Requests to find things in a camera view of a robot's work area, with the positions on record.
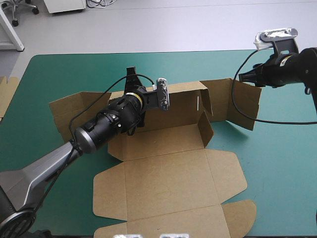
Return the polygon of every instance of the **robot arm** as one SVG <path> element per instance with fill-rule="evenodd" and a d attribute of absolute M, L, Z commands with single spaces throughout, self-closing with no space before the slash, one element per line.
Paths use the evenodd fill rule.
<path fill-rule="evenodd" d="M 265 63 L 254 65 L 249 72 L 239 74 L 240 82 L 255 86 L 274 88 L 291 83 L 304 83 L 306 94 L 311 94 L 317 110 L 317 48 L 298 51 L 294 28 L 266 30 L 256 36 L 258 51 L 274 49 L 274 54 Z"/>
<path fill-rule="evenodd" d="M 166 79 L 158 79 L 157 88 L 147 91 L 135 68 L 128 68 L 127 73 L 124 95 L 75 129 L 75 142 L 67 142 L 21 170 L 0 173 L 0 238 L 18 237 L 32 226 L 46 185 L 65 163 L 97 151 L 118 134 L 132 135 L 137 126 L 144 126 L 147 110 L 168 110 Z"/>

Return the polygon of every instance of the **chair wheel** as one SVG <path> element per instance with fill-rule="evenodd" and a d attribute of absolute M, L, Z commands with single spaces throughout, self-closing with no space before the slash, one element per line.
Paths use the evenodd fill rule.
<path fill-rule="evenodd" d="M 38 8 L 34 8 L 34 9 L 32 9 L 32 12 L 36 15 L 36 14 L 39 14 L 39 10 L 38 10 Z"/>
<path fill-rule="evenodd" d="M 18 26 L 19 25 L 19 22 L 18 21 L 16 21 L 16 20 L 13 20 L 12 21 L 12 26 Z"/>

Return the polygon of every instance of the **white cabinet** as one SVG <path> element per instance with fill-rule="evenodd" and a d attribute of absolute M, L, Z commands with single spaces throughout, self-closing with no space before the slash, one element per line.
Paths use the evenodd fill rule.
<path fill-rule="evenodd" d="M 86 8 L 86 0 L 44 0 L 49 13 L 81 10 Z"/>

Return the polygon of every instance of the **box lid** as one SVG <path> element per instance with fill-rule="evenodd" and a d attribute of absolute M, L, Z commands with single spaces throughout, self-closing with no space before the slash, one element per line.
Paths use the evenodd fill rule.
<path fill-rule="evenodd" d="M 221 203 L 246 187 L 231 152 L 199 149 L 123 162 L 96 175 L 94 213 L 127 224 L 101 228 L 95 236 L 188 232 L 192 237 L 242 237 L 255 220 L 254 203 Z"/>

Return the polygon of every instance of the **cardboard flap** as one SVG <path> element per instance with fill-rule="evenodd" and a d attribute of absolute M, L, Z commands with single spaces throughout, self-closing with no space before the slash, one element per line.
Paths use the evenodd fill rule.
<path fill-rule="evenodd" d="M 191 238 L 230 238 L 221 205 L 128 222 L 130 234 L 159 238 L 166 233 L 189 233 Z"/>
<path fill-rule="evenodd" d="M 261 95 L 261 88 L 251 86 L 246 83 L 235 83 L 234 100 L 238 108 L 246 115 L 253 118 L 257 118 L 259 111 L 259 100 Z M 232 97 L 230 93 L 227 120 L 244 127 L 248 130 L 253 130 L 254 121 L 241 115 L 234 107 L 232 103 Z"/>
<path fill-rule="evenodd" d="M 230 78 L 201 81 L 209 91 L 211 113 L 207 115 L 211 122 L 227 120 L 230 81 Z"/>
<path fill-rule="evenodd" d="M 120 223 L 109 227 L 102 227 L 95 231 L 94 238 L 113 238 L 114 235 L 128 234 L 127 224 Z"/>
<path fill-rule="evenodd" d="M 64 141 L 71 139 L 71 134 L 68 129 L 69 121 L 101 95 L 102 93 L 99 92 L 80 92 L 50 103 L 55 125 Z M 73 128 L 81 126 L 94 117 L 98 111 L 107 105 L 110 96 L 111 93 L 106 93 L 89 110 L 79 116 L 74 121 Z"/>
<path fill-rule="evenodd" d="M 205 112 L 202 113 L 198 121 L 198 129 L 203 141 L 204 146 L 206 147 L 213 137 L 213 129 L 210 126 L 209 120 Z"/>
<path fill-rule="evenodd" d="M 11 77 L 8 82 L 6 77 L 0 77 L 0 121 L 9 107 L 18 85 L 19 80 L 16 77 Z"/>
<path fill-rule="evenodd" d="M 247 188 L 237 156 L 232 152 L 205 149 L 220 203 Z"/>
<path fill-rule="evenodd" d="M 209 120 L 228 120 L 245 129 L 253 130 L 254 121 L 242 116 L 232 104 L 231 88 L 232 79 L 217 79 L 201 81 L 208 90 L 211 100 L 211 113 L 207 113 Z M 257 117 L 261 88 L 236 81 L 235 101 L 238 107 L 251 117 Z"/>
<path fill-rule="evenodd" d="M 128 219 L 123 163 L 95 176 L 93 200 L 96 216 Z"/>
<path fill-rule="evenodd" d="M 224 216 L 231 238 L 242 238 L 252 228 L 257 215 L 257 207 L 252 200 L 224 204 Z"/>

